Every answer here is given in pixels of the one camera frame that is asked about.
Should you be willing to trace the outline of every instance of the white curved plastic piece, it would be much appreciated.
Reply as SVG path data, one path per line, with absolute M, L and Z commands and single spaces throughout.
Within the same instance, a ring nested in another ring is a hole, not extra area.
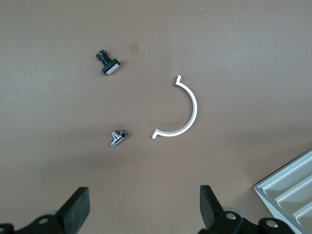
M 182 133 L 184 133 L 185 131 L 187 131 L 191 125 L 194 123 L 196 115 L 197 115 L 197 101 L 196 98 L 193 94 L 193 92 L 184 84 L 180 83 L 181 80 L 181 76 L 177 76 L 176 82 L 175 84 L 182 87 L 183 89 L 186 90 L 186 92 L 189 93 L 189 95 L 191 96 L 192 102 L 193 102 L 193 113 L 192 116 L 190 118 L 190 120 L 188 121 L 188 123 L 181 129 L 176 130 L 176 131 L 172 131 L 172 132 L 166 132 L 166 131 L 162 131 L 159 129 L 155 129 L 154 133 L 152 134 L 152 138 L 155 139 L 157 135 L 163 136 L 163 137 L 174 137 L 177 135 L 180 135 Z

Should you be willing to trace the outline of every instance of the screw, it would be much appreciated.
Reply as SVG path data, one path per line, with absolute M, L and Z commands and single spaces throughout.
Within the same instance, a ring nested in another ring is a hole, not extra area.
M 277 228 L 278 227 L 278 224 L 274 221 L 274 220 L 267 220 L 265 222 L 269 227 L 271 228 Z
M 226 217 L 230 220 L 235 220 L 236 219 L 236 216 L 233 214 L 233 213 L 227 213 L 226 214 Z

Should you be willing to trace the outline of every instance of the beige surface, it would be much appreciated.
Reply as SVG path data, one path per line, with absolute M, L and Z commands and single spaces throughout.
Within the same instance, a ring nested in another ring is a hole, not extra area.
M 312 147 L 310 0 L 2 0 L 0 222 L 89 186 L 86 233 L 196 234 L 199 186 L 251 221 L 253 185 Z M 129 45 L 137 42 L 138 53 Z M 106 77 L 96 59 L 122 66 Z M 192 103 L 174 86 L 181 75 Z M 112 148 L 110 133 L 130 137 Z

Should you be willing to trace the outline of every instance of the metal t-shaped fitting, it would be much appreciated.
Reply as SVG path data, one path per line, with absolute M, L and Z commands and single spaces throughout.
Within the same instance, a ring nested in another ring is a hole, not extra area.
M 121 131 L 116 130 L 113 131 L 111 135 L 114 138 L 114 140 L 111 142 L 111 146 L 115 147 L 117 144 L 119 144 L 122 140 L 124 140 L 128 136 L 128 133 L 125 130 Z

